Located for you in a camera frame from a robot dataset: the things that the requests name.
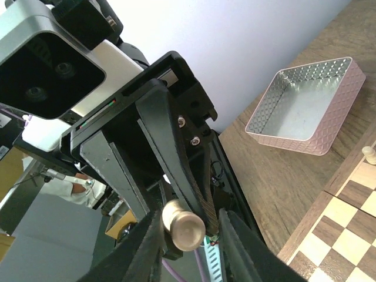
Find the camera lens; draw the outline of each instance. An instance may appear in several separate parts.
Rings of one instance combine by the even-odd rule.
[[[76,74],[76,69],[71,63],[60,63],[56,66],[55,72],[61,79],[72,78]]]
[[[26,99],[30,102],[43,102],[48,98],[46,90],[40,87],[31,87],[25,94]]]

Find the pawn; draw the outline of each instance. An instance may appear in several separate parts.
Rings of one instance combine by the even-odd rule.
[[[374,148],[366,146],[362,149],[365,159],[371,165],[376,165],[376,151]]]

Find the wooden chessboard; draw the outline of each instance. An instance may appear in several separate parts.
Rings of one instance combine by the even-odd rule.
[[[368,131],[326,185],[278,257],[309,282],[376,281],[376,165],[361,148]]]

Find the desk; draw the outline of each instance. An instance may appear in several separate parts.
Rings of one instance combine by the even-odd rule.
[[[221,135],[268,247],[277,254],[325,184],[376,120],[376,2],[353,0],[290,66],[352,56],[367,79],[332,148],[312,156],[258,144],[244,132],[260,95]]]

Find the metallic tray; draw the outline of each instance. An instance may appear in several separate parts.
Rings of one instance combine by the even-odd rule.
[[[351,57],[280,70],[246,132],[259,144],[324,155],[364,81]]]

